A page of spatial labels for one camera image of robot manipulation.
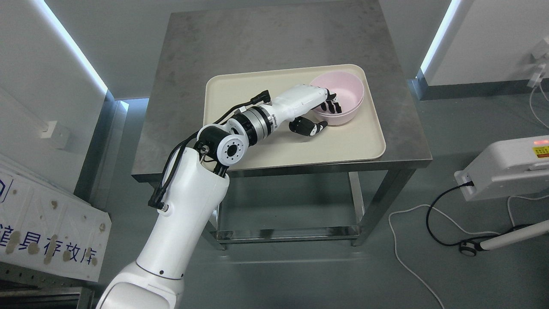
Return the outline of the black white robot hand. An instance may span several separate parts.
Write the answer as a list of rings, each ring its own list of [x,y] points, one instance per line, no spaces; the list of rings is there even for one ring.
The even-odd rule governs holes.
[[[319,105],[323,112],[329,112],[331,114],[341,114],[342,107],[338,101],[336,93],[331,93],[327,91],[327,99]],[[327,121],[320,121],[314,123],[304,117],[296,117],[293,121],[289,123],[290,131],[303,135],[303,136],[314,136],[321,132],[328,126]]]

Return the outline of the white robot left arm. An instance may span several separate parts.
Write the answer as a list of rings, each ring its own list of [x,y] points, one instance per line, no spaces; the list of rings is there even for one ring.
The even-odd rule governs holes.
[[[148,205],[159,215],[143,250],[108,284],[97,307],[177,308],[192,253],[227,194],[228,168],[285,121],[300,135],[320,133],[327,122],[314,123],[304,115],[317,107],[334,111],[336,98],[336,93],[310,85],[298,84],[275,98],[265,90],[180,142],[149,199]]]

